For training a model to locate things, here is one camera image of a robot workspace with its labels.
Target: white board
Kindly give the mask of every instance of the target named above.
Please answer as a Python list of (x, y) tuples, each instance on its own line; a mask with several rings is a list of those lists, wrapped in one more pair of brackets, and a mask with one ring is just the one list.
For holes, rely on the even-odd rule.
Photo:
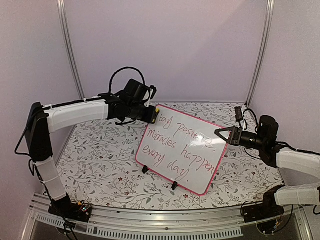
[(135, 160), (178, 186), (204, 195), (227, 147), (215, 135), (223, 127), (163, 105), (157, 108), (156, 123), (147, 126)]

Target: table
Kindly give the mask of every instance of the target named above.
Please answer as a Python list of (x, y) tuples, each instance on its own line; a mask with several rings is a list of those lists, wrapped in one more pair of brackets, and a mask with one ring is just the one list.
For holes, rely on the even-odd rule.
[[(161, 104), (225, 127), (237, 126), (236, 106), (246, 108), (238, 103)], [(253, 132), (256, 124), (249, 113), (246, 119)], [(127, 209), (212, 209), (259, 202), (267, 190), (283, 184), (277, 169), (248, 156), (243, 147), (228, 145), (206, 195), (179, 187), (173, 191), (171, 182), (152, 172), (143, 174), (135, 161), (147, 125), (115, 122), (97, 120), (75, 127), (57, 167), (71, 200)], [(258, 157), (258, 151), (247, 151)]]

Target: table surface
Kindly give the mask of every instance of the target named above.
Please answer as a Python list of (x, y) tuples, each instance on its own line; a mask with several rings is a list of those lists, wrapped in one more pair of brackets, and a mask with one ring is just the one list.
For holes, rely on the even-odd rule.
[[(161, 103), (203, 120), (230, 127), (236, 103)], [(256, 126), (246, 113), (248, 130)], [(148, 210), (208, 209), (259, 202), (263, 194), (283, 183), (279, 171), (248, 156), (243, 147), (228, 145), (208, 192), (197, 196), (152, 172), (142, 173), (135, 155), (146, 129), (140, 121), (117, 126), (118, 120), (77, 125), (58, 164), (62, 183), (73, 201), (96, 206)], [(247, 150), (258, 157), (258, 151)]]

